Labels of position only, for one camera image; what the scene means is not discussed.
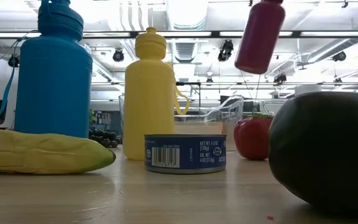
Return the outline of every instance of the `blue water bottle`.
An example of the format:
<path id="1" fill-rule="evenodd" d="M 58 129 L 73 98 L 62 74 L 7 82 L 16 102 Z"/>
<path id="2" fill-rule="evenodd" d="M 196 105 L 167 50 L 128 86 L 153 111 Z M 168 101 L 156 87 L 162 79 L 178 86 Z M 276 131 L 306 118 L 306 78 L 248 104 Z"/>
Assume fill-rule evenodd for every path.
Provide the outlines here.
<path id="1" fill-rule="evenodd" d="M 70 0 L 42 0 L 40 37 L 25 41 L 15 131 L 88 137 L 92 57 L 78 44 L 83 19 Z"/>

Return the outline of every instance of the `barcode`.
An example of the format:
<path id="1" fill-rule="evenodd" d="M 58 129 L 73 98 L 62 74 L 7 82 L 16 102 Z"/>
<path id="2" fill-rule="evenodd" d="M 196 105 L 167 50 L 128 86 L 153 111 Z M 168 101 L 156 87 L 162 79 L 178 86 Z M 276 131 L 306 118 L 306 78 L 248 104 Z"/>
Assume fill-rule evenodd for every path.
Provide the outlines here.
<path id="1" fill-rule="evenodd" d="M 152 147 L 152 166 L 180 168 L 179 148 Z"/>

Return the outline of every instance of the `tuna can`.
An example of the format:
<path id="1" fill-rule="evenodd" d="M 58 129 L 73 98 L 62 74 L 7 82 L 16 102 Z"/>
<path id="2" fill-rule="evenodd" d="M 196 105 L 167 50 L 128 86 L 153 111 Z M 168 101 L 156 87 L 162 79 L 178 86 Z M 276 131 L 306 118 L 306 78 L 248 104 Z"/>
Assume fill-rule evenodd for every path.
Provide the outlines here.
<path id="1" fill-rule="evenodd" d="M 226 167 L 225 134 L 146 134 L 145 166 L 166 174 L 208 174 Z"/>

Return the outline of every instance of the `can lid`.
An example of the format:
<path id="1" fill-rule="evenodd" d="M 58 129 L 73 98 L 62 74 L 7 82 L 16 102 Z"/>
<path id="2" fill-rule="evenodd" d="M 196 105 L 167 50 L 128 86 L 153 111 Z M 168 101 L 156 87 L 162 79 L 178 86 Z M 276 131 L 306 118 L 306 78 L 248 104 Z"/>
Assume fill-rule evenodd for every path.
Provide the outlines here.
<path id="1" fill-rule="evenodd" d="M 82 39 L 84 20 L 70 9 L 70 0 L 42 1 L 38 13 L 38 30 L 43 35 L 65 35 Z"/>
<path id="2" fill-rule="evenodd" d="M 135 52 L 136 56 L 142 58 L 165 58 L 167 51 L 167 41 L 161 35 L 157 34 L 157 29 L 148 27 L 146 33 L 136 37 Z"/>
<path id="3" fill-rule="evenodd" d="M 225 134 L 145 134 L 145 138 L 222 138 Z"/>

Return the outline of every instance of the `yellow water bottle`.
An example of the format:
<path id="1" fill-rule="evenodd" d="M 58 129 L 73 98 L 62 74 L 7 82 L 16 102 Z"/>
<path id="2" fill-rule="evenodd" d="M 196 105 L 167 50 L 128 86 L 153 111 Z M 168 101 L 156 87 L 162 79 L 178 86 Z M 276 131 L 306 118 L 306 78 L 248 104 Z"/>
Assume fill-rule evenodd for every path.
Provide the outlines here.
<path id="1" fill-rule="evenodd" d="M 162 62 L 167 50 L 165 38 L 154 27 L 136 37 L 135 52 L 140 60 L 125 71 L 124 154 L 144 160 L 145 134 L 173 134 L 175 76 Z"/>

